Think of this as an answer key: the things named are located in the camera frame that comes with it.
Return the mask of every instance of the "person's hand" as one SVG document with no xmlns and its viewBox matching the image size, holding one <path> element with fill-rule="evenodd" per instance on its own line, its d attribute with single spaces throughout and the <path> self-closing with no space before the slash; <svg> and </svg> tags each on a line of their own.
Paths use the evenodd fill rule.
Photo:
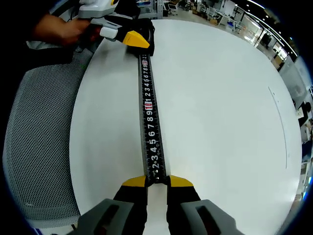
<svg viewBox="0 0 313 235">
<path fill-rule="evenodd" d="M 59 32 L 61 44 L 68 46 L 76 43 L 89 25 L 89 20 L 82 19 L 74 19 L 63 24 Z"/>
<path fill-rule="evenodd" d="M 46 14 L 35 26 L 31 40 L 69 46 L 78 41 L 89 25 L 89 20 L 74 19 L 65 22 L 59 17 Z M 99 32 L 99 28 L 96 28 L 94 32 L 90 32 L 90 40 L 95 40 Z"/>
</svg>

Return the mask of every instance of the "round white table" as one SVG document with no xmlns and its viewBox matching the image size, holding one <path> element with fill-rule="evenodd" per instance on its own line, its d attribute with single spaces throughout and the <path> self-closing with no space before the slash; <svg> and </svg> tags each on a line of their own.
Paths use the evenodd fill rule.
<svg viewBox="0 0 313 235">
<path fill-rule="evenodd" d="M 153 21 L 152 67 L 167 173 L 191 181 L 246 235 L 273 235 L 294 200 L 301 138 L 282 78 L 260 51 L 203 24 Z M 104 40 L 81 83 L 70 131 L 81 214 L 143 175 L 137 59 Z M 166 186 L 149 188 L 145 234 L 169 234 Z M 156 231 L 161 227 L 162 233 Z"/>
</svg>

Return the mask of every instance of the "gray mesh chair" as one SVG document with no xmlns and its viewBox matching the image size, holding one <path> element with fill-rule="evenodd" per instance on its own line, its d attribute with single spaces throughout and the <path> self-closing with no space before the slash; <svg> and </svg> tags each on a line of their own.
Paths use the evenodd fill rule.
<svg viewBox="0 0 313 235">
<path fill-rule="evenodd" d="M 69 131 L 76 95 L 92 53 L 65 65 L 28 71 L 7 125 L 3 170 L 13 198 L 34 228 L 77 222 L 69 169 Z"/>
</svg>

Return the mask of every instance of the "white robotic hand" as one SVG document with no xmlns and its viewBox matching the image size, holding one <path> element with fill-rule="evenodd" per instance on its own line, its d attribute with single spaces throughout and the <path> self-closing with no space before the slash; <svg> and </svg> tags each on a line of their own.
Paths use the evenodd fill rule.
<svg viewBox="0 0 313 235">
<path fill-rule="evenodd" d="M 119 0 L 80 0 L 78 17 L 84 19 L 101 18 L 114 12 Z"/>
<path fill-rule="evenodd" d="M 92 19 L 92 24 L 101 25 L 100 36 L 111 41 L 118 40 L 133 47 L 149 47 L 150 44 L 142 35 L 129 28 L 131 23 L 126 23 L 127 26 L 125 26 L 105 19 L 105 16 L 109 15 L 111 18 L 115 17 L 123 20 L 118 22 L 130 22 L 133 20 L 132 17 L 114 12 L 119 0 L 80 0 L 80 3 L 83 5 L 79 8 L 78 17 Z"/>
</svg>

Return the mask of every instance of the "measuring tape blade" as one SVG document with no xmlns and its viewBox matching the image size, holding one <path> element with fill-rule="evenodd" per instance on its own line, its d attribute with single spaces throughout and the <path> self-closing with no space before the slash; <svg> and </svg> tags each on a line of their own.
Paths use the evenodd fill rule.
<svg viewBox="0 0 313 235">
<path fill-rule="evenodd" d="M 140 55 L 138 66 L 141 88 L 139 89 L 141 91 L 141 142 L 147 184 L 149 186 L 157 183 L 166 184 L 166 168 L 150 56 Z"/>
</svg>

